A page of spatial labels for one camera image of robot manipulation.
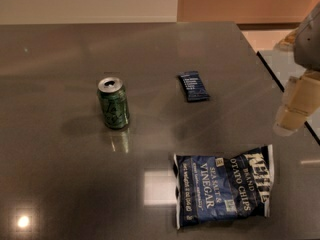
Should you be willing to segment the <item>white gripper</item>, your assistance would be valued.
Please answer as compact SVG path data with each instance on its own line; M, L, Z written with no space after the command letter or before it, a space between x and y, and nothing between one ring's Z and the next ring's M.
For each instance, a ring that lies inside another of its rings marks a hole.
M311 70L291 76L285 86L273 126L280 136L295 133L320 107L320 2L299 25L293 51L295 63Z

